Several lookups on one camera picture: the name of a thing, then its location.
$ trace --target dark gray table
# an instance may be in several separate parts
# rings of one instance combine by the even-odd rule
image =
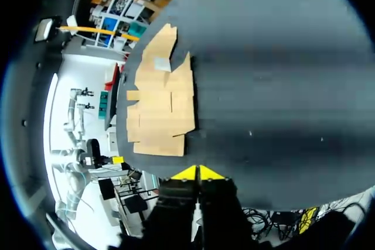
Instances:
[[[136,154],[127,142],[126,90],[136,90],[142,51],[165,23],[178,27],[172,69],[188,50],[195,58],[197,130],[184,157]],[[370,44],[346,0],[173,0],[125,65],[120,155],[160,177],[206,165],[234,178],[246,207],[291,210],[359,193],[375,183]]]

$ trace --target yellow cable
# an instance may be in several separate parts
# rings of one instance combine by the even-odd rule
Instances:
[[[79,32],[98,32],[98,33],[103,33],[105,35],[115,35],[115,32],[111,30],[88,28],[85,26],[61,26],[60,29],[61,30],[78,30]],[[133,41],[139,41],[139,38],[133,35],[123,34],[121,35],[121,37],[127,38],[129,40],[133,40]]]

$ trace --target teal box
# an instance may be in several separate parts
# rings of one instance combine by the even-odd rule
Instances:
[[[143,33],[145,32],[145,30],[146,30],[146,27],[140,26],[136,22],[132,22],[130,24],[128,33],[129,33],[129,35],[133,35],[133,36],[136,36],[136,37],[141,37],[143,35]]]

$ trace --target red object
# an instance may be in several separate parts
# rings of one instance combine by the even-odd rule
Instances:
[[[104,90],[106,90],[106,91],[111,91],[112,86],[113,86],[113,84],[114,84],[114,82],[115,82],[115,79],[116,79],[116,75],[117,75],[117,71],[116,71],[116,70],[117,70],[117,69],[118,69],[118,63],[116,63],[115,69],[114,69],[114,71],[113,71],[112,81],[110,81],[110,82],[106,82],[106,83],[105,83]]]

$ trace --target flattened cardboard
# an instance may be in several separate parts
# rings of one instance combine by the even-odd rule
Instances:
[[[128,101],[139,101],[139,91],[138,90],[128,90],[127,91]]]
[[[139,142],[139,111],[138,104],[127,108],[128,142]]]
[[[169,61],[177,29],[165,25],[145,48],[135,75],[139,91],[128,91],[128,141],[134,152],[183,156],[185,135],[194,130],[194,88],[190,54],[173,72],[156,70],[155,58]]]
[[[134,143],[134,152],[146,155],[161,156],[183,156],[185,147],[185,135],[163,139],[161,143],[155,145],[143,145],[142,142]]]

